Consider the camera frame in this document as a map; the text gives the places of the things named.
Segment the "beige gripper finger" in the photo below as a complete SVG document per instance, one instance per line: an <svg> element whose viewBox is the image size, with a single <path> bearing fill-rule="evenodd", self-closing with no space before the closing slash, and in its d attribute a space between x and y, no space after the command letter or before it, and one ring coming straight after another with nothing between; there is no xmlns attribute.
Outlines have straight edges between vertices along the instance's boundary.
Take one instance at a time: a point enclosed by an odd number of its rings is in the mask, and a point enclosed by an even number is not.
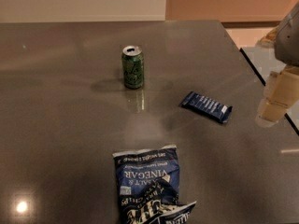
<svg viewBox="0 0 299 224"><path fill-rule="evenodd" d="M270 128L277 124L287 113L285 107L272 105L266 98L263 98L259 103L256 123L263 128Z"/></svg>

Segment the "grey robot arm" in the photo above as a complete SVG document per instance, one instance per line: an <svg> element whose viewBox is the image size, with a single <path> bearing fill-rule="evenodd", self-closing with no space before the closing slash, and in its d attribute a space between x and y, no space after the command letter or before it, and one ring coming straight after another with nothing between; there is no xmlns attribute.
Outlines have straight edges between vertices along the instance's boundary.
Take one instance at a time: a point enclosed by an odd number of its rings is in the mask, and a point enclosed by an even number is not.
<svg viewBox="0 0 299 224"><path fill-rule="evenodd" d="M285 66L266 80L255 119L263 128L277 124L299 100L299 3L278 25L274 53Z"/></svg>

